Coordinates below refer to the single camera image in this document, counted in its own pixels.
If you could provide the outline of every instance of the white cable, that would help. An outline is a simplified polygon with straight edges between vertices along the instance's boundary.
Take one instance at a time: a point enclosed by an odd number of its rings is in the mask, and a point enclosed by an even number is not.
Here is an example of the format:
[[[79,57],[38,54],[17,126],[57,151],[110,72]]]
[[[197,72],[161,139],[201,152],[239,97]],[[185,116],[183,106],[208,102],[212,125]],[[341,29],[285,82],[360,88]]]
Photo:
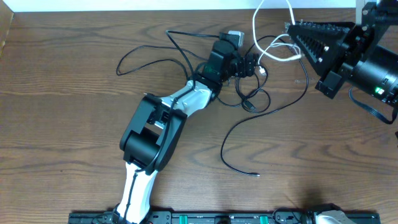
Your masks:
[[[290,5],[289,0],[286,0],[286,2],[287,2],[288,5],[289,5],[290,16],[291,16],[291,18],[292,18],[292,23],[293,23],[293,25],[294,25],[295,22],[294,22],[294,16],[293,16],[293,9],[292,9],[292,6]],[[275,40],[272,41],[272,43],[270,44],[270,46],[268,46],[268,48],[266,48],[265,50],[263,50],[263,49],[260,47],[260,45],[257,43],[257,38],[256,38],[256,15],[257,15],[258,11],[260,10],[260,7],[262,6],[262,3],[264,3],[264,0],[261,1],[260,5],[257,7],[256,11],[254,11],[253,19],[252,19],[252,29],[253,29],[254,44],[256,45],[257,49],[259,49],[259,50],[262,52],[262,54],[261,54],[261,56],[260,56],[260,59],[261,59],[261,57],[262,57],[264,54],[265,54],[266,56],[268,56],[268,57],[274,59],[274,60],[279,61],[279,62],[289,62],[289,61],[292,61],[292,60],[300,59],[300,58],[302,57],[302,55],[301,55],[301,50],[300,50],[300,48],[299,48],[298,46],[293,45],[293,44],[285,44],[285,45],[288,45],[288,46],[292,47],[292,48],[295,50],[295,52],[297,52],[297,48],[298,48],[298,51],[299,51],[300,53],[297,54],[297,55],[291,56],[291,57],[289,57],[289,58],[279,58],[279,57],[275,57],[275,56],[273,56],[273,55],[271,55],[270,53],[267,52],[267,50],[268,50],[270,47],[278,47],[278,46],[284,45],[283,43],[276,43],[276,44],[275,44],[275,41],[276,41],[277,39],[281,38],[281,37],[289,36],[288,34],[282,34],[282,35],[278,36],[277,38],[275,38]]]

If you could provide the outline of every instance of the wooden tabletop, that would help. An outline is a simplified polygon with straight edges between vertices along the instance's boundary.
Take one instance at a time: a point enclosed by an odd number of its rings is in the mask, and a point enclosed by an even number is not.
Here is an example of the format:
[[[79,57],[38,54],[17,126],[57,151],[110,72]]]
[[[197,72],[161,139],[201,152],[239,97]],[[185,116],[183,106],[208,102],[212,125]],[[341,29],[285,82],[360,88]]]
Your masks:
[[[203,34],[245,32],[252,44],[253,10],[17,13],[0,59],[1,223],[66,223],[72,211],[104,211],[121,201],[126,171],[119,141],[144,92],[169,95],[183,87],[180,67],[164,62],[123,77],[119,59],[139,45],[172,46],[167,29]],[[353,9],[297,9],[305,21],[353,21]],[[278,35],[286,9],[261,10],[257,35]],[[383,44],[398,50],[397,29]],[[214,39],[175,35],[208,57]],[[264,41],[266,46],[271,40]],[[276,52],[288,56],[285,50]],[[155,59],[183,60],[175,50],[142,49],[122,69]],[[298,62],[264,60],[271,109],[303,91]],[[345,210],[379,212],[396,223],[397,125],[385,125],[356,106],[344,86],[334,100],[310,88],[297,104],[248,121],[226,143],[225,159],[260,178],[229,170],[220,146],[232,125],[248,116],[219,102],[189,117],[177,148],[158,175],[151,204],[174,210],[264,211],[333,202]],[[242,81],[248,92],[254,79]],[[391,109],[360,91],[386,113]],[[220,95],[239,98],[231,86]],[[258,107],[266,104],[259,94]]]

